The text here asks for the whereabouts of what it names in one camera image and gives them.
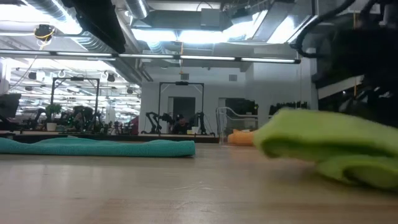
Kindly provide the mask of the green microfiber towel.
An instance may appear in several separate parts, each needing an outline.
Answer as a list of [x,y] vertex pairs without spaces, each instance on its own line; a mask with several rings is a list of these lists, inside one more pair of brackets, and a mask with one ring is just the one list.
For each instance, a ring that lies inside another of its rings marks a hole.
[[348,185],[398,192],[398,129],[356,116],[279,110],[254,132],[269,158],[315,164],[320,175]]

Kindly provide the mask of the blue microfiber towel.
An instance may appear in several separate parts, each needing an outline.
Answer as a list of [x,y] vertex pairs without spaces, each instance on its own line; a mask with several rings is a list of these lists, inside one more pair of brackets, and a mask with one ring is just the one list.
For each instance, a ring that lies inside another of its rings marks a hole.
[[194,141],[154,140],[144,143],[97,141],[85,138],[53,138],[23,143],[0,138],[0,154],[108,157],[189,157],[196,154]]

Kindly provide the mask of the orange microfiber towel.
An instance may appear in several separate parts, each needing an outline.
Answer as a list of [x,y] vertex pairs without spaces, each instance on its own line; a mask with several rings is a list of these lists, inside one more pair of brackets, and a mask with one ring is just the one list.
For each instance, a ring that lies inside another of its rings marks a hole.
[[254,135],[257,131],[241,131],[234,129],[228,136],[228,144],[237,146],[253,146]]

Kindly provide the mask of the black round ceiling device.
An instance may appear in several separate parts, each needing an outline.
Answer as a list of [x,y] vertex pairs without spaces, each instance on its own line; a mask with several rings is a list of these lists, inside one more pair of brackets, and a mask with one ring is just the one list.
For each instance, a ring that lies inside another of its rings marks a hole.
[[39,24],[37,28],[34,29],[34,36],[41,41],[50,41],[56,28],[48,24]]

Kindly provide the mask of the potted green plant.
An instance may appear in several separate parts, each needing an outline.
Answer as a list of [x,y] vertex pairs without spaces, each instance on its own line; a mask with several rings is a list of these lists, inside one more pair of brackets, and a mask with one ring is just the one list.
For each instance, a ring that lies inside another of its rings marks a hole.
[[46,107],[47,112],[47,131],[55,131],[57,128],[56,115],[60,114],[62,111],[62,106],[60,104],[51,104]]

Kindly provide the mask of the long light bar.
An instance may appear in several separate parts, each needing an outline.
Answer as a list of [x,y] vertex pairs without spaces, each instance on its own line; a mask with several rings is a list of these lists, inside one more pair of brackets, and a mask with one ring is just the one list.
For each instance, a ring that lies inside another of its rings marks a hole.
[[286,58],[256,58],[256,57],[225,57],[207,55],[167,55],[167,54],[117,54],[117,53],[96,53],[96,52],[61,52],[45,50],[8,50],[0,49],[0,56],[15,57],[67,57],[67,58],[93,58],[94,60],[116,60],[117,58],[134,59],[159,59],[159,60],[207,60],[220,62],[251,62],[251,63],[280,63],[299,64],[300,59]]

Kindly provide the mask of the black monitor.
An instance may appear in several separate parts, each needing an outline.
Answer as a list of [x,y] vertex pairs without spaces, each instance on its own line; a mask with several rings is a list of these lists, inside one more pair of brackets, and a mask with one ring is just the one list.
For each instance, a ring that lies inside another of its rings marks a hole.
[[20,93],[0,95],[0,118],[14,118],[20,98]]

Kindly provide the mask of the person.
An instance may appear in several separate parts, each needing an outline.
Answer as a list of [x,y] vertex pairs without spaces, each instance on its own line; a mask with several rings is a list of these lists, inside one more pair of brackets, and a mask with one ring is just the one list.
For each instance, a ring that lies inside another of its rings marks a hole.
[[187,134],[188,123],[182,114],[178,114],[175,120],[175,124],[172,128],[173,134]]

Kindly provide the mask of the clear plastic bin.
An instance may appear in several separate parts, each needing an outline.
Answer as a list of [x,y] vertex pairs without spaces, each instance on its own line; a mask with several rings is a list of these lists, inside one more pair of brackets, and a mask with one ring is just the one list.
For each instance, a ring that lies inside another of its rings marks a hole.
[[256,131],[259,127],[258,116],[252,114],[237,114],[229,107],[216,109],[217,133],[221,145],[228,144],[228,136],[234,129],[241,131]]

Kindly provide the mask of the silver ceiling duct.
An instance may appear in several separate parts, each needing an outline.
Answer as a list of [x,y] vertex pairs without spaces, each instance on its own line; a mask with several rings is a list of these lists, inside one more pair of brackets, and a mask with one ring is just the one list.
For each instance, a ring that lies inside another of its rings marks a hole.
[[125,0],[129,12],[135,19],[144,19],[150,12],[150,7],[146,0]]

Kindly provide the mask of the black gantry frame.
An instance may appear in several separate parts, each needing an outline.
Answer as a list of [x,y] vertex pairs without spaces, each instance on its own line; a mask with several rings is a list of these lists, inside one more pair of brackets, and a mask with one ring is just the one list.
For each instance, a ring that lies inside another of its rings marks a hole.
[[193,126],[200,127],[198,134],[206,134],[204,91],[203,83],[186,81],[159,83],[157,112],[159,120],[166,124],[167,134],[173,134],[172,128],[178,114],[182,114],[188,123],[187,134],[193,134]]
[[95,108],[92,109],[88,106],[78,105],[72,107],[72,112],[61,112],[56,115],[57,123],[65,124],[66,126],[71,126],[77,130],[84,131],[89,129],[94,129],[94,127],[99,123],[100,119],[96,119],[97,109],[98,109],[98,97],[100,92],[100,80],[99,78],[83,78],[83,77],[70,77],[70,78],[53,78],[52,81],[52,92],[50,97],[50,105],[54,104],[55,90],[65,81],[69,80],[75,83],[81,83],[83,81],[91,82],[91,87],[95,87],[96,95],[62,95],[67,101],[78,100],[81,97],[82,100],[86,99],[91,101],[95,98]]

